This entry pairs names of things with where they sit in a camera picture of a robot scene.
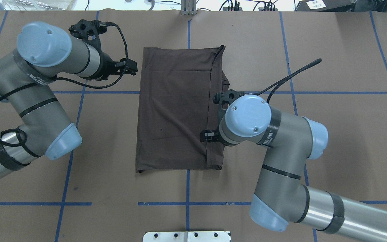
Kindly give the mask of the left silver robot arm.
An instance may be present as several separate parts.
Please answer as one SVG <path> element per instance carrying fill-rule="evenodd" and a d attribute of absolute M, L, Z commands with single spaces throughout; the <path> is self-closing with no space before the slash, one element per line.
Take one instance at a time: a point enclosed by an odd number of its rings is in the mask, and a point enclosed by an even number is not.
<path fill-rule="evenodd" d="M 36 21 L 23 26 L 16 48 L 0 58 L 0 103 L 10 103 L 23 124 L 0 132 L 0 179 L 21 170 L 45 155 L 56 160 L 82 143 L 71 121 L 49 85 L 68 81 L 92 86 L 59 73 L 77 75 L 87 81 L 135 75 L 137 63 L 128 58 L 126 39 L 116 23 L 80 20 L 66 32 Z"/>

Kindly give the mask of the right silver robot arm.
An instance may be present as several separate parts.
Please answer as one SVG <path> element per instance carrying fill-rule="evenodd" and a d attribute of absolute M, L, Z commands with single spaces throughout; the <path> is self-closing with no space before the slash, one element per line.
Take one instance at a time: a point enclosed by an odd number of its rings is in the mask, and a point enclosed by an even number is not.
<path fill-rule="evenodd" d="M 249 216 L 259 226 L 283 232 L 290 223 L 364 242 L 387 242 L 387 210 L 301 184 L 308 159 L 327 147 L 327 128 L 282 112 L 258 93 L 217 92 L 218 126 L 200 141 L 233 147 L 250 141 L 267 149 Z"/>

